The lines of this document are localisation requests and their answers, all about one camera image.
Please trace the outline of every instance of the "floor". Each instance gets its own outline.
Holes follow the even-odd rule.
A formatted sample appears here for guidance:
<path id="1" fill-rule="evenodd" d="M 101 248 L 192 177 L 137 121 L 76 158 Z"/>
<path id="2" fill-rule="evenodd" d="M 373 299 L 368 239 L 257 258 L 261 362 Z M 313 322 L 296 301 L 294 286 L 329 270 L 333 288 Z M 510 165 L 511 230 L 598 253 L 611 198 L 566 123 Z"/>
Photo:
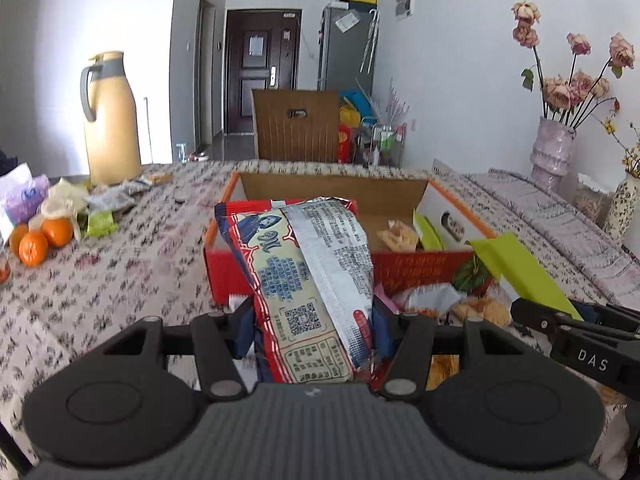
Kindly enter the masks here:
<path id="1" fill-rule="evenodd" d="M 210 160 L 252 160 L 255 158 L 254 136 L 217 134 L 213 144 L 202 150 Z"/>

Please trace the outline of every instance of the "gray refrigerator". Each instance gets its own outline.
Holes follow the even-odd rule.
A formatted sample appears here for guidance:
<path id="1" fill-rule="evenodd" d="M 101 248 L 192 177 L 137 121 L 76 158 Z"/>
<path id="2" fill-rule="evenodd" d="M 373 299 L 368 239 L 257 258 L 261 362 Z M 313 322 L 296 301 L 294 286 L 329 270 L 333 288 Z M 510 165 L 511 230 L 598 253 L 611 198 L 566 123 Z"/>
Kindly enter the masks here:
<path id="1" fill-rule="evenodd" d="M 367 73 L 370 49 L 363 72 L 360 72 L 360 66 L 367 46 L 373 14 L 364 9 L 356 9 L 355 12 L 360 21 L 346 32 L 342 32 L 335 22 L 349 12 L 351 10 L 327 6 L 322 14 L 318 90 L 333 90 L 338 93 L 357 90 L 357 78 L 364 91 L 371 95 L 373 64 L 371 72 Z"/>

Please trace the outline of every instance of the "yellow flower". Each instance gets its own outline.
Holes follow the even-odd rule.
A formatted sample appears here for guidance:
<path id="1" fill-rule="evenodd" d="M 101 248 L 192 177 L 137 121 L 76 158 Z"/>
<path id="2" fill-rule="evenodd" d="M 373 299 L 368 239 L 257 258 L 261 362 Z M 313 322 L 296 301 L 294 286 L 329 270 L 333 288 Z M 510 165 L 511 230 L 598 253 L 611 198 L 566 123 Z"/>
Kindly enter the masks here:
<path id="1" fill-rule="evenodd" d="M 616 132 L 616 125 L 613 123 L 611 119 L 605 119 L 602 123 L 604 129 L 607 131 L 609 135 L 614 134 Z"/>

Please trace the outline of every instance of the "ceramic vase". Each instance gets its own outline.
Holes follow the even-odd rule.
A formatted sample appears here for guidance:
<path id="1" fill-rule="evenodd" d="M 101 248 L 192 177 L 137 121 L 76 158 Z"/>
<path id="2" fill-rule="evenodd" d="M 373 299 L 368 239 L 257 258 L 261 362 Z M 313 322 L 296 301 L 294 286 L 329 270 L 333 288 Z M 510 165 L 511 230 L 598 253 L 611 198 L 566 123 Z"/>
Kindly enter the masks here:
<path id="1" fill-rule="evenodd" d="M 533 163 L 532 179 L 544 189 L 558 192 L 562 177 L 569 173 L 574 139 L 573 128 L 540 117 L 529 160 Z"/>
<path id="2" fill-rule="evenodd" d="M 626 233 L 629 231 L 629 226 L 636 211 L 639 192 L 640 180 L 627 173 L 626 179 L 620 183 L 616 190 L 616 195 L 613 197 L 613 202 L 611 202 L 611 209 L 609 209 L 607 219 L 604 222 L 604 231 L 618 245 L 622 245 Z"/>

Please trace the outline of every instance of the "open cardboard box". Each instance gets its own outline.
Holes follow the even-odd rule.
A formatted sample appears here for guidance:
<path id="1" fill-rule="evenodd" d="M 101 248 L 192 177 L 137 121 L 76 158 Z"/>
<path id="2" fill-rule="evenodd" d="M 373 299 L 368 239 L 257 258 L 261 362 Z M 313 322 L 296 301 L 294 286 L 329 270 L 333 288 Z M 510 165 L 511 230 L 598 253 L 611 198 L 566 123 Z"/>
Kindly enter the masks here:
<path id="1" fill-rule="evenodd" d="M 382 283 L 388 294 L 412 286 L 449 282 L 460 266 L 472 257 L 471 248 L 464 245 L 467 239 L 495 237 L 463 203 L 429 180 L 235 173 L 225 187 L 221 202 L 267 200 L 279 207 L 284 205 L 279 204 L 279 200 L 308 200 L 321 196 L 357 202 L 358 221 L 369 239 L 375 281 Z M 447 250 L 399 254 L 380 241 L 377 232 L 388 229 L 390 220 L 401 220 L 412 226 L 415 209 L 429 218 Z M 452 225 L 458 234 L 456 237 L 447 230 Z M 205 236 L 204 255 L 211 292 L 217 304 L 227 304 L 229 295 L 252 292 L 226 242 L 218 236 L 216 221 L 211 223 Z"/>

